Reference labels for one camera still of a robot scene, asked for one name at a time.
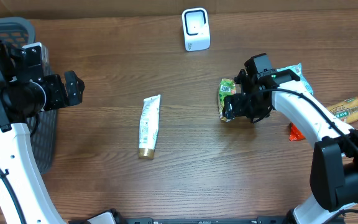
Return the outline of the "green snack pouch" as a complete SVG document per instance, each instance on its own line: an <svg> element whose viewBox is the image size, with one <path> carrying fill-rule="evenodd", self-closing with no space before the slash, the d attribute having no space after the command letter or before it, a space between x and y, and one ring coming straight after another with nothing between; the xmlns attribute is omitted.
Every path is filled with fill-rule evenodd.
<svg viewBox="0 0 358 224"><path fill-rule="evenodd" d="M236 93L236 84L233 79L223 78L218 88L218 111L221 121L230 122L224 116L224 98L226 96L232 96Z"/></svg>

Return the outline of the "orange noodle package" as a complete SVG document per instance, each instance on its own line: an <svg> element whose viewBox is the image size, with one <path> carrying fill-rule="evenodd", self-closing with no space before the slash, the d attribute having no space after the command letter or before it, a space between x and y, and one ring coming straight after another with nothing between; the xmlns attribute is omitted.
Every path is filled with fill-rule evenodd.
<svg viewBox="0 0 358 224"><path fill-rule="evenodd" d="M326 109L347 124L358 121L358 96L327 106Z"/></svg>

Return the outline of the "white cream tube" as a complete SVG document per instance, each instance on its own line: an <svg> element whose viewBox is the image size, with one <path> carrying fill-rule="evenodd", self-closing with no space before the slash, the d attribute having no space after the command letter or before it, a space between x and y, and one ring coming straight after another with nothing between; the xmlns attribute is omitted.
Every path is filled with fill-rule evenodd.
<svg viewBox="0 0 358 224"><path fill-rule="evenodd" d="M144 99L139 124L139 158L153 159L157 143L161 95Z"/></svg>

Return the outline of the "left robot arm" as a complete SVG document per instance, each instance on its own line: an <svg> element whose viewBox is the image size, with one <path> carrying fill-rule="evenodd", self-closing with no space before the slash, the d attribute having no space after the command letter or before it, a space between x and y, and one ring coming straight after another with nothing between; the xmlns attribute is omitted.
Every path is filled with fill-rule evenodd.
<svg viewBox="0 0 358 224"><path fill-rule="evenodd" d="M73 71L48 74L42 44L0 41L0 208L7 223L63 223L37 167L27 119L82 102Z"/></svg>

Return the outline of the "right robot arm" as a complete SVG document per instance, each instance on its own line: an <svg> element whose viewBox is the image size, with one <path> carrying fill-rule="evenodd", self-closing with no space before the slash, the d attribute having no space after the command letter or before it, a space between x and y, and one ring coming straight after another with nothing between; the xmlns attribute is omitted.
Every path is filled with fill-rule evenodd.
<svg viewBox="0 0 358 224"><path fill-rule="evenodd" d="M311 196L269 223L344 223L358 204L358 129L312 96L293 70L278 71L267 54L248 59L234 78L241 92L225 96L223 117L258 123L272 110L284 114L313 147Z"/></svg>

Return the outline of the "teal wet wipes pack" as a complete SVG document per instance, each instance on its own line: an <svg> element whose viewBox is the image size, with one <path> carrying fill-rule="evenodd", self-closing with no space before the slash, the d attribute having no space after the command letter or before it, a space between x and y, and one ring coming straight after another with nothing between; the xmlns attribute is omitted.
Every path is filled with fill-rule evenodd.
<svg viewBox="0 0 358 224"><path fill-rule="evenodd" d="M288 70L288 69L292 70L294 73L296 73L300 77L300 81L305 86L305 88L308 90L309 94L314 95L314 91L313 91L311 85L309 84L307 79L303 76L302 64L299 63L297 65L290 65L290 66L287 66L284 68L278 68L277 71L281 72L281 71Z"/></svg>

